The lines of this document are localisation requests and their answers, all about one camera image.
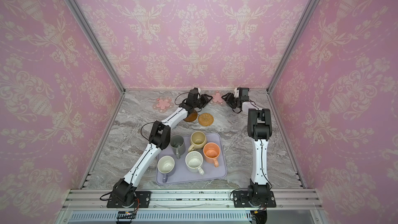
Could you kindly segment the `pink flower silicone coaster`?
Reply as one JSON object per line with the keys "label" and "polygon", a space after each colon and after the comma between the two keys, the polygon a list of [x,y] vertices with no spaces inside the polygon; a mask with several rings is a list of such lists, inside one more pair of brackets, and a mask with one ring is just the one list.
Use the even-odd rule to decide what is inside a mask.
{"label": "pink flower silicone coaster", "polygon": [[225,101],[222,99],[222,94],[220,91],[216,91],[212,95],[213,99],[211,101],[212,104],[217,104],[217,105],[225,105]]}

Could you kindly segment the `woven rattan round coaster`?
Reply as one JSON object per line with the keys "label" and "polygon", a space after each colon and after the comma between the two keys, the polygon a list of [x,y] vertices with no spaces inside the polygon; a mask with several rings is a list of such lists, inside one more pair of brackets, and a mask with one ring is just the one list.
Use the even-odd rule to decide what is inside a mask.
{"label": "woven rattan round coaster", "polygon": [[209,113],[203,113],[199,115],[198,122],[200,125],[208,127],[214,123],[214,117]]}

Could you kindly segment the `brown wooden round coaster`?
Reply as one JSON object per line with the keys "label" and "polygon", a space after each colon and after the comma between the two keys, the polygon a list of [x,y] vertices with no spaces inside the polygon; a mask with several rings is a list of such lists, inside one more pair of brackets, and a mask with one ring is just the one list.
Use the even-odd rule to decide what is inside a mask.
{"label": "brown wooden round coaster", "polygon": [[194,122],[196,119],[198,118],[198,113],[197,112],[193,112],[192,114],[190,114],[188,117],[186,117],[184,119],[185,122]]}

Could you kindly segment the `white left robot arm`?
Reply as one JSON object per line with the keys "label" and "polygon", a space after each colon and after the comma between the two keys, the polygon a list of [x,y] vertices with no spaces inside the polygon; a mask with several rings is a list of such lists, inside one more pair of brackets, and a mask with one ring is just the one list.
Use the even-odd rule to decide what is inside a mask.
{"label": "white left robot arm", "polygon": [[188,97],[178,105],[177,110],[170,116],[161,121],[154,121],[143,154],[124,177],[115,183],[108,202],[118,203],[126,208],[132,207],[137,201],[135,192],[144,173],[155,157],[169,146],[172,129],[197,108],[203,109],[212,99],[211,95],[201,94],[198,88],[194,88],[188,92]]}

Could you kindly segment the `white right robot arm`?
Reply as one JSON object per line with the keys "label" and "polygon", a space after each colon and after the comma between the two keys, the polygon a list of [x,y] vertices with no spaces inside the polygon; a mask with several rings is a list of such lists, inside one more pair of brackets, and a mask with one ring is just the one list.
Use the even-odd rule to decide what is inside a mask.
{"label": "white right robot arm", "polygon": [[253,145],[253,163],[248,200],[254,206],[267,206],[272,198],[272,184],[267,174],[267,148],[272,135],[271,110],[259,107],[249,98],[249,88],[238,87],[234,93],[222,96],[226,104],[235,112],[246,113],[247,133]]}

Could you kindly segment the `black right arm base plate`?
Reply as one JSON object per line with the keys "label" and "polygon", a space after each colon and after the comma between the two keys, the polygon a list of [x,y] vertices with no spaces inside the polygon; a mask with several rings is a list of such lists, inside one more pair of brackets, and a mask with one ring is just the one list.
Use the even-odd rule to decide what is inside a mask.
{"label": "black right arm base plate", "polygon": [[248,191],[233,190],[230,194],[230,200],[236,208],[276,208],[274,193],[269,191],[265,194],[250,195]]}

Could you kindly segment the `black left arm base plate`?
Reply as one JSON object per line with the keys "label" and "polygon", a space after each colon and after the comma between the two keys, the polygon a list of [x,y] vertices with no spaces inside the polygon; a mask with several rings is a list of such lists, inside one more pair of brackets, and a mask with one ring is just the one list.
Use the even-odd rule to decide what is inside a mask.
{"label": "black left arm base plate", "polygon": [[148,208],[151,200],[151,191],[135,191],[125,198],[117,197],[113,192],[107,202],[107,208]]}

